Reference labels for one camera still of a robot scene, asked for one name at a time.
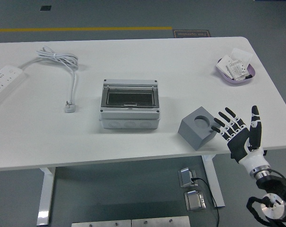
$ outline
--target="robotic arm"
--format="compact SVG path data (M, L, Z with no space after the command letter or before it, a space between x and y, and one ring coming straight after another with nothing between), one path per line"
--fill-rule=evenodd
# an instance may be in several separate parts
M265 190L267 193L262 199L250 197L247 203L248 210L263 225L285 227L283 222L286 222L286 178L272 170L264 158L265 152L260 147L261 121L257 106L252 107L250 130L248 130L242 119L229 108L225 110L231 118L222 112L218 114L227 124L215 118L215 122L222 126L222 130L214 126L212 126L212 129L228 142L231 158L243 165L250 176L256 179L258 188ZM259 217L256 210L252 207L254 202L261 204L262 212L265 214L268 222Z

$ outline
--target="yellow floor line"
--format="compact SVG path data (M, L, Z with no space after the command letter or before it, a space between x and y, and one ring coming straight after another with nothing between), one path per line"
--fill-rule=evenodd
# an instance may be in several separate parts
M172 30L172 27L37 27L0 28L0 32Z

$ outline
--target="white power cord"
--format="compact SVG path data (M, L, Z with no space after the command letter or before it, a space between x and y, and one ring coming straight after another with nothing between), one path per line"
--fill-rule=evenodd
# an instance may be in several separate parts
M23 65L20 65L18 68L22 69L28 64L38 62L41 60L52 60L52 61L56 61L56 62L59 62L65 65L72 74L70 96L69 96L69 101L66 101L65 112L67 113L75 112L76 105L73 104L72 98L73 98L73 90L75 86L75 70L78 69L78 57L71 53L56 53L48 46L44 46L43 50L36 51L36 53L38 54L37 58L34 58L33 60L28 61L24 63Z

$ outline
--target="power plug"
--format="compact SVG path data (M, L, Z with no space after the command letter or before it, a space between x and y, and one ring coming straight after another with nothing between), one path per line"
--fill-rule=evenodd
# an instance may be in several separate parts
M24 79L20 68L6 65L0 70L0 102Z
M76 111L76 105L72 104L72 102L68 102L66 101L66 104L65 104L65 112L66 113L73 113Z

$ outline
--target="gray floor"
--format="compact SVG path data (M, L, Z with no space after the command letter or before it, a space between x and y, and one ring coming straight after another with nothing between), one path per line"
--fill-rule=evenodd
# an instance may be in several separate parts
M52 9L39 12L41 5ZM0 28L100 26L171 26L208 29L212 37L244 36L286 103L286 1L0 0ZM138 38L173 38L173 34L169 30L0 32L0 42ZM286 149L270 151L267 160L286 176ZM214 164L226 203L219 210L220 226L262 226L245 205L250 196L261 197L264 192L229 155L216 156ZM182 215L190 217L192 227L216 226L208 194L206 211L186 211L185 190L177 178L183 167L205 177L200 157L57 168L49 226ZM0 172L0 227L36 225L42 182L39 169Z

